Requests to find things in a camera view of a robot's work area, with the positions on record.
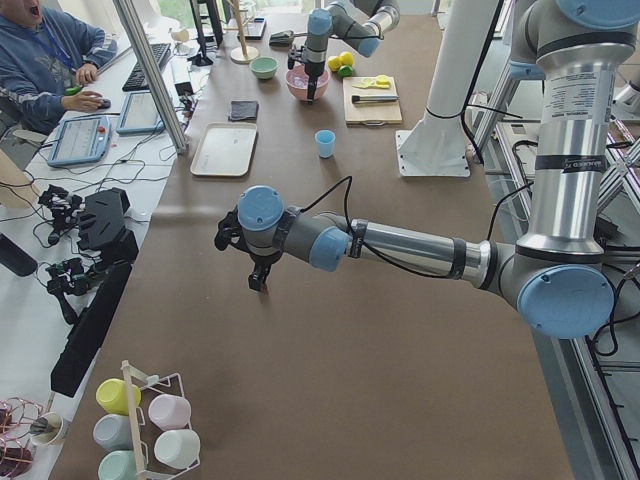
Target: pink cup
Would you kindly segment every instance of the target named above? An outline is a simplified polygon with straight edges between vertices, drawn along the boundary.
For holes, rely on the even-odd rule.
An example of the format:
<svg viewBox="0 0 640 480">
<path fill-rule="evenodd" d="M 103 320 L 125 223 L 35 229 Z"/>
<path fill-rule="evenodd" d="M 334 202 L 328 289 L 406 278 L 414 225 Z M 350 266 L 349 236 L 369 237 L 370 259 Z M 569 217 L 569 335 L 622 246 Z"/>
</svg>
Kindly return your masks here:
<svg viewBox="0 0 640 480">
<path fill-rule="evenodd" d="M 191 404 L 184 397 L 163 393 L 149 404 L 149 419 L 164 431 L 184 428 L 191 419 Z"/>
</svg>

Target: man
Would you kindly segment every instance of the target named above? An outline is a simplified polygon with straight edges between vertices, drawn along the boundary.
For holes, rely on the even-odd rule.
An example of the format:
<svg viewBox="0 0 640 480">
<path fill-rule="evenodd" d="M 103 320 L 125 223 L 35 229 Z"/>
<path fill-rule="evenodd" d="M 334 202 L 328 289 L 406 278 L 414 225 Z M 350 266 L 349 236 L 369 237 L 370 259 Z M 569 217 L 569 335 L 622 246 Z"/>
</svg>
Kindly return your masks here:
<svg viewBox="0 0 640 480">
<path fill-rule="evenodd" d="M 101 94 L 67 89 L 94 82 L 115 51 L 103 30 L 40 0 L 0 0 L 0 97 L 22 112 L 27 128 L 49 134 L 67 110 L 95 112 Z"/>
</svg>

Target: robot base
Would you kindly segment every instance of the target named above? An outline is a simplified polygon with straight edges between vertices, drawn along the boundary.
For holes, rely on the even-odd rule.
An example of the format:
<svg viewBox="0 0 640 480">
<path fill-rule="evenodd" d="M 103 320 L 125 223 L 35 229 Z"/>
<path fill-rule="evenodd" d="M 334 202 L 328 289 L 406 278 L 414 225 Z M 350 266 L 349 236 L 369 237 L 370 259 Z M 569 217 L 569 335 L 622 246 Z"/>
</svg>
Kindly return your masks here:
<svg viewBox="0 0 640 480">
<path fill-rule="evenodd" d="M 413 130 L 396 131 L 398 167 L 403 177 L 468 177 L 465 142 L 455 119 L 447 128 L 425 129 L 420 120 Z"/>
</svg>

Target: yellow cup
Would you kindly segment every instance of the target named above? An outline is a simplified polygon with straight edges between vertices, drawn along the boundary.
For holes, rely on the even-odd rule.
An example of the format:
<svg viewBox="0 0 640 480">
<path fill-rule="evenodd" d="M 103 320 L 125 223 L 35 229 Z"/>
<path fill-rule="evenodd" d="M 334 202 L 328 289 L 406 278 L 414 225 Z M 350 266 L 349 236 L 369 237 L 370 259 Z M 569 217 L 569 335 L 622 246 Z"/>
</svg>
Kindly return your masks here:
<svg viewBox="0 0 640 480">
<path fill-rule="evenodd" d="M 137 407 L 140 405 L 142 394 L 136 385 L 132 385 L 132 388 Z M 102 382 L 96 391 L 96 401 L 107 413 L 129 415 L 125 383 L 120 378 L 110 378 Z"/>
</svg>

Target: green bowl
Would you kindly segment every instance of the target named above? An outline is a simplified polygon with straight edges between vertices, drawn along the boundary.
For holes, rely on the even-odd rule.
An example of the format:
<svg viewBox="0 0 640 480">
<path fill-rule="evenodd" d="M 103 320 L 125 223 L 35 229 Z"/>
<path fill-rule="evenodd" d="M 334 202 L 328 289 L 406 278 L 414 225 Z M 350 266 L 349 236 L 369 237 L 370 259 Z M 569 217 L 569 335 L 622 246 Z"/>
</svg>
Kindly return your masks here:
<svg viewBox="0 0 640 480">
<path fill-rule="evenodd" d="M 276 74 L 278 62 L 272 57 L 258 57 L 249 64 L 249 68 L 260 80 L 269 80 Z"/>
</svg>

